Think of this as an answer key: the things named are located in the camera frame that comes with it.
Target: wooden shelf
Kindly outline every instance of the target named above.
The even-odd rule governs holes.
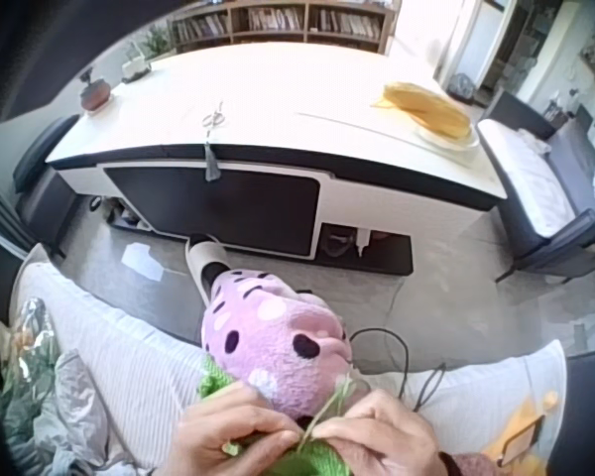
[[[353,42],[372,43],[379,45],[379,40],[373,40],[372,38],[362,37],[360,35],[348,35],[346,33],[335,33],[335,32],[306,32],[310,37],[323,37],[323,38],[337,38],[339,40],[350,40]]]
[[[250,25],[252,16],[248,12],[249,9],[294,9],[302,28],[299,30],[252,30]],[[367,17],[367,20],[364,19],[357,22],[356,18],[352,20],[351,15],[353,17]],[[226,25],[223,24],[222,30],[227,30],[227,33],[224,35],[199,37],[198,28],[194,30],[192,25],[200,27],[205,23],[208,24],[211,18],[215,19],[217,16],[221,16],[223,21],[226,20]],[[310,31],[310,28],[334,28],[332,26],[333,16],[336,17],[340,30],[342,27],[339,24],[339,16],[342,16],[344,17],[345,30],[351,28],[354,31],[361,30],[363,32],[367,30],[373,32],[380,31],[380,35],[378,38],[370,38],[366,35],[342,32]],[[220,5],[188,7],[173,14],[168,23],[171,38],[180,53],[225,45],[227,42],[228,44],[240,43],[243,39],[268,41],[272,40],[273,37],[277,37],[278,39],[284,37],[287,41],[295,41],[301,36],[301,40],[304,42],[335,44],[341,47],[364,45],[360,48],[383,54],[386,50],[386,42],[394,16],[395,12],[393,10],[378,5],[344,3],[335,0],[237,0]],[[285,13],[285,20],[283,20],[285,25],[288,22],[286,20],[288,17],[295,18],[295,15],[292,16]],[[253,18],[256,19],[256,23],[260,23],[258,18],[261,17],[254,16]],[[325,21],[324,18],[327,19],[326,23],[328,26],[326,27],[322,27],[321,25]],[[282,16],[279,16],[279,24],[281,23],[280,20],[282,20]],[[206,31],[207,28],[205,25],[203,33],[206,33]]]

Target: grey floor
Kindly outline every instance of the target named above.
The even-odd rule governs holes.
[[[62,272],[110,304],[197,342],[203,306],[182,243],[113,229],[104,213],[80,207],[62,244]],[[516,273],[496,285],[511,262],[505,240],[499,217],[488,213],[454,243],[415,243],[415,271],[404,279],[229,256],[234,268],[265,270],[313,290],[351,333],[368,326],[395,330],[410,346],[413,370],[498,361],[554,338],[569,354],[595,349],[595,273],[566,285]],[[355,341],[363,370],[399,365],[401,350],[384,339],[366,334]]]

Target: green knitting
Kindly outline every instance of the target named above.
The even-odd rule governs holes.
[[[198,393],[205,398],[233,383],[235,379],[216,365],[214,360],[205,358],[205,376],[198,386]],[[334,396],[330,404],[337,401]],[[243,446],[232,444],[229,453],[237,455]],[[268,476],[349,476],[350,469],[339,458],[337,453],[322,441],[307,440],[298,449],[288,451],[270,469],[265,472]]]

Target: cable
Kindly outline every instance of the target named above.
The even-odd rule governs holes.
[[[348,340],[352,343],[352,341],[355,340],[356,337],[358,337],[361,334],[367,333],[367,332],[384,332],[385,334],[388,334],[388,335],[394,337],[406,350],[406,365],[404,366],[404,370],[403,370],[404,379],[401,383],[401,387],[399,388],[399,393],[397,395],[397,398],[399,400],[401,400],[403,398],[404,392],[406,390],[406,382],[408,381],[408,371],[410,370],[410,350],[408,348],[408,344],[397,333],[393,332],[390,329],[386,329],[384,327],[366,327],[365,329],[359,329],[358,331],[353,333],[350,336],[350,339],[348,339]],[[420,410],[420,408],[423,405],[425,405],[429,401],[429,399],[432,398],[434,393],[436,393],[436,391],[438,390],[438,386],[440,385],[441,381],[443,380],[443,377],[445,376],[446,370],[447,370],[447,366],[443,362],[442,364],[440,364],[438,367],[436,367],[432,371],[432,373],[429,375],[429,377],[427,377],[427,380],[423,383],[423,386],[420,389],[418,398],[416,399],[415,407],[413,408],[413,412],[418,412]],[[430,382],[432,380],[434,380],[434,377],[436,377],[437,375],[438,375],[438,377],[436,378],[436,384],[434,384],[434,387],[430,390],[430,392],[426,396],[425,392],[427,391],[427,388],[429,387]]]

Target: white table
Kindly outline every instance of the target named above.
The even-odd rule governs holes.
[[[418,135],[406,113],[372,107],[392,80],[440,91],[412,57],[403,63],[284,43],[179,55],[116,87],[113,101],[80,118],[47,162],[76,192],[125,198],[155,232],[182,237],[172,217],[165,225],[146,206],[167,202],[168,182],[179,176],[162,182],[155,172],[155,181],[146,181],[146,174],[137,178],[137,169],[203,169],[202,119],[222,101],[226,120],[211,133],[211,143],[225,174],[249,171],[318,184],[307,250],[222,239],[227,245],[313,259],[321,223],[407,235],[413,243],[450,240],[506,198],[505,191],[482,148],[466,154],[439,149]],[[137,179],[124,176],[121,185],[124,169]]]

